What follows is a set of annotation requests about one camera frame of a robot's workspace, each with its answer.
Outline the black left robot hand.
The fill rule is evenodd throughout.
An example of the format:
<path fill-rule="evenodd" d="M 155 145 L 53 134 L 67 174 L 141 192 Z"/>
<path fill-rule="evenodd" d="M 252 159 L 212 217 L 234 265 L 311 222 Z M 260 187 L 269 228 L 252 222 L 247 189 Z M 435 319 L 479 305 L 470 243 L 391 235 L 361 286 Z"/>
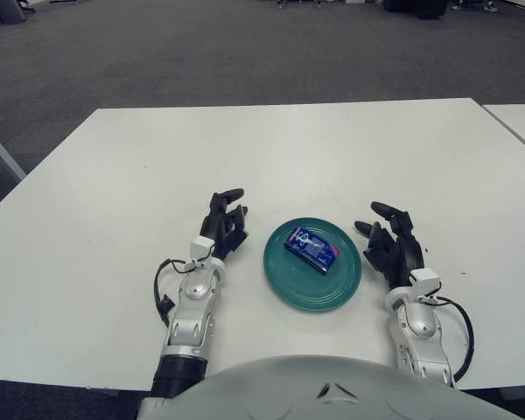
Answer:
<path fill-rule="evenodd" d="M 245 231 L 248 208 L 238 205 L 228 210 L 228 206 L 243 195 L 242 188 L 215 192 L 209 203 L 209 213 L 201 225 L 199 234 L 214 241 L 212 256 L 222 261 L 248 237 Z"/>

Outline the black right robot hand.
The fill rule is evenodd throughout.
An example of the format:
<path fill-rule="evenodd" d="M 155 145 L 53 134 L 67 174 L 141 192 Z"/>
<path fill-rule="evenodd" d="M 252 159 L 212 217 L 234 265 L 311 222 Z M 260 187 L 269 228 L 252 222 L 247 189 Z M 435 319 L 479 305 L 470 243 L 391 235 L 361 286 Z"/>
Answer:
<path fill-rule="evenodd" d="M 364 256 L 375 271 L 383 274 L 391 290 L 410 287 L 410 272 L 424 268 L 421 245 L 412 234 L 410 215 L 378 201 L 373 201 L 371 208 L 389 223 L 393 235 L 378 221 L 369 224 L 357 220 L 355 229 L 367 238 Z"/>

